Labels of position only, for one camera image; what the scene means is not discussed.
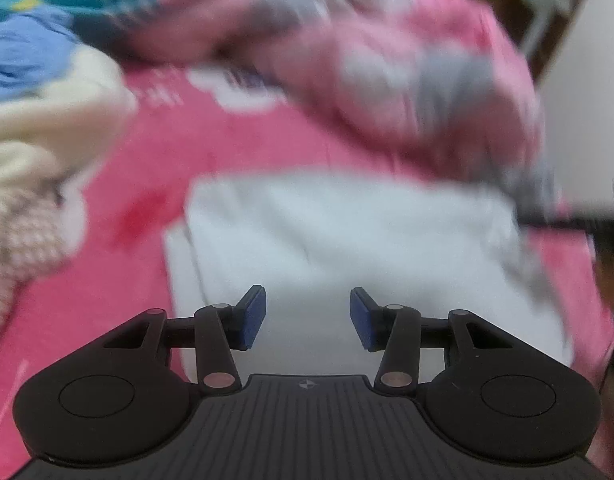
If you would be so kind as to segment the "white shirt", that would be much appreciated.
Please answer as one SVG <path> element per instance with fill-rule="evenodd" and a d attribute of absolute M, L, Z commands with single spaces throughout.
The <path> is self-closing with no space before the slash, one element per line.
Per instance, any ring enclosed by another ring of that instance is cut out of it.
<path fill-rule="evenodd" d="M 197 180 L 162 236 L 174 314 L 267 293 L 252 374 L 373 376 L 349 295 L 428 318 L 465 309 L 570 364 L 563 307 L 520 235 L 510 201 L 490 188 L 296 171 Z"/>

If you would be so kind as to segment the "pink floral bed sheet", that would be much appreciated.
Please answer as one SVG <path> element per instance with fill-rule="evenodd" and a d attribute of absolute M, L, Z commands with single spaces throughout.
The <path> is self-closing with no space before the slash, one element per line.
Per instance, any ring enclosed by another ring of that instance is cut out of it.
<path fill-rule="evenodd" d="M 450 181 L 421 153 L 365 142 L 293 103 L 282 90 L 222 66 L 131 66 L 138 110 L 82 185 L 86 237 L 55 272 L 28 283 L 0 339 L 0 479 L 28 453 L 12 406 L 20 386 L 63 356 L 148 309 L 173 311 L 162 236 L 200 179 L 296 171 L 341 172 L 424 185 Z M 563 307 L 567 364 L 600 382 L 614 351 L 592 252 L 579 232 L 520 231 Z"/>

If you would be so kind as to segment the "beige checked knit garment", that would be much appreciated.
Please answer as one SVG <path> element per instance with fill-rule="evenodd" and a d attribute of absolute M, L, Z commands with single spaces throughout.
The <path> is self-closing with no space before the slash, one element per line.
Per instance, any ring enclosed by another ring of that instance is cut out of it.
<path fill-rule="evenodd" d="M 75 255 L 87 223 L 75 181 L 0 191 L 0 339 L 20 291 Z"/>

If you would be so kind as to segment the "cream sweater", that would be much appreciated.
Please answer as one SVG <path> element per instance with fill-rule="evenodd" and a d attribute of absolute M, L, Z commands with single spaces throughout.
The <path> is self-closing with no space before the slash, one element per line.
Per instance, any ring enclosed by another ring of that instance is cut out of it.
<path fill-rule="evenodd" d="M 135 110 L 120 66 L 99 50 L 76 47 L 64 76 L 0 103 L 0 194 L 34 191 L 88 164 Z"/>

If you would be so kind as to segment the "pink grey blue duvet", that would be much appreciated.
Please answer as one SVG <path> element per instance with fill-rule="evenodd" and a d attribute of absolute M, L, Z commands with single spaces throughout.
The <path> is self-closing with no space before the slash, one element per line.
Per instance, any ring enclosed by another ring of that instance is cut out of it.
<path fill-rule="evenodd" d="M 38 9 L 92 47 L 247 70 L 521 214 L 556 205 L 527 62 L 479 0 L 0 0 L 0 22 Z"/>

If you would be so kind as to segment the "blue garment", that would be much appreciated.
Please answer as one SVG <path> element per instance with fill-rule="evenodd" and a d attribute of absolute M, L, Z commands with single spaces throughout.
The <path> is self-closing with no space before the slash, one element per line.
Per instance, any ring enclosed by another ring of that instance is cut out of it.
<path fill-rule="evenodd" d="M 62 76 L 78 44 L 72 17 L 52 6 L 14 13 L 0 22 L 0 102 Z"/>

